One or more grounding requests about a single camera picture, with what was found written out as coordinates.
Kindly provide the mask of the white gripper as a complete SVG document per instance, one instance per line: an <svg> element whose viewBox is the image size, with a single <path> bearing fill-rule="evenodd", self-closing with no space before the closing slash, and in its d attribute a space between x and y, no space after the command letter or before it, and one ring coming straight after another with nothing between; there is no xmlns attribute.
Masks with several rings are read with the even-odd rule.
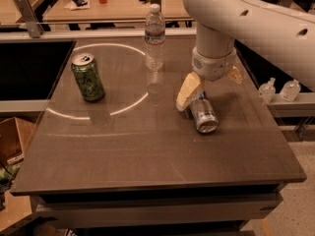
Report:
<svg viewBox="0 0 315 236"><path fill-rule="evenodd" d="M184 111L193 99L204 91L204 80L214 82L227 75L230 80L241 84L243 78L238 68L234 66L235 63L235 49L222 58L209 58L201 55L197 48L194 48L192 51L194 72L187 75L181 86L176 98L177 109Z"/></svg>

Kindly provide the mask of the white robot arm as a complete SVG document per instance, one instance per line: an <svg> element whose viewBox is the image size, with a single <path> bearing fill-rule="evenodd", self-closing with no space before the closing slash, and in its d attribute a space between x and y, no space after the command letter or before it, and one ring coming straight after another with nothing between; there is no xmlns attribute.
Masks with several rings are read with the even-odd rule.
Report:
<svg viewBox="0 0 315 236"><path fill-rule="evenodd" d="M307 13L261 0L182 0L197 23L194 72L186 77L176 99L185 110L203 90L231 68L240 41L276 67L315 88L315 18Z"/></svg>

